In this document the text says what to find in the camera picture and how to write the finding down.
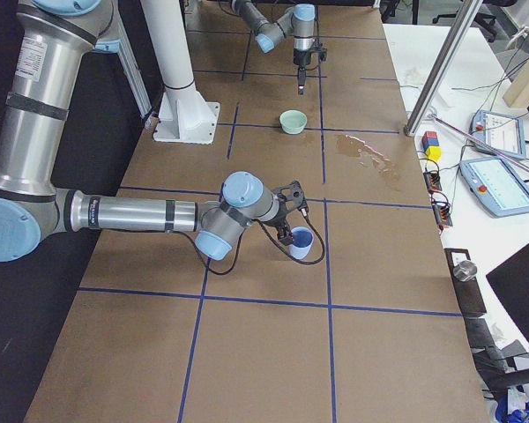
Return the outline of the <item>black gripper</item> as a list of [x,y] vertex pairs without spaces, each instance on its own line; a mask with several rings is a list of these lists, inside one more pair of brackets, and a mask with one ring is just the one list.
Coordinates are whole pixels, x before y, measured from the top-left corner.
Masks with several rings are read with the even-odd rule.
[[273,219],[268,221],[268,226],[277,230],[277,239],[284,246],[294,243],[294,234],[287,222],[289,213],[295,210],[306,214],[309,211],[307,200],[298,181],[292,181],[288,185],[272,190],[273,195],[278,200],[279,209]]
[[317,37],[295,37],[293,50],[293,64],[298,66],[297,71],[297,91],[304,94],[306,84],[306,69],[311,63],[311,57],[317,54],[318,60],[323,62],[327,58],[327,48],[317,39]]

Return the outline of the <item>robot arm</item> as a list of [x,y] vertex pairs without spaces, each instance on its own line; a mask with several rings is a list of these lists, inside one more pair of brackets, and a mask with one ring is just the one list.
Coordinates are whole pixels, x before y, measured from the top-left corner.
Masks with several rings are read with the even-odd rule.
[[53,234],[91,230],[179,233],[198,257],[220,260],[237,253],[244,232],[259,225],[275,246],[293,254],[290,212],[306,212],[298,182],[268,189],[247,171],[231,174],[219,202],[106,197],[66,189],[91,181],[112,166],[108,148],[90,128],[67,130],[71,97],[82,58],[116,53],[142,116],[150,98],[134,67],[116,1],[21,1],[24,29],[0,132],[0,262],[32,253]]
[[274,21],[269,21],[252,1],[230,1],[230,8],[250,28],[264,53],[274,50],[283,40],[294,38],[293,63],[297,67],[297,90],[299,95],[303,95],[312,56],[317,55],[319,63],[327,58],[327,49],[315,33],[315,6],[291,6]]

